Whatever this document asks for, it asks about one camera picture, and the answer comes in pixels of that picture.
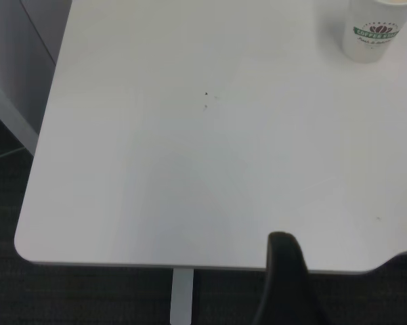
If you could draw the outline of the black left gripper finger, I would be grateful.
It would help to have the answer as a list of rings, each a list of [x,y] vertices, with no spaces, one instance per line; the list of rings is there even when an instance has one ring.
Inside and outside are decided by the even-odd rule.
[[[296,238],[272,232],[267,240],[265,284],[253,324],[326,324]]]

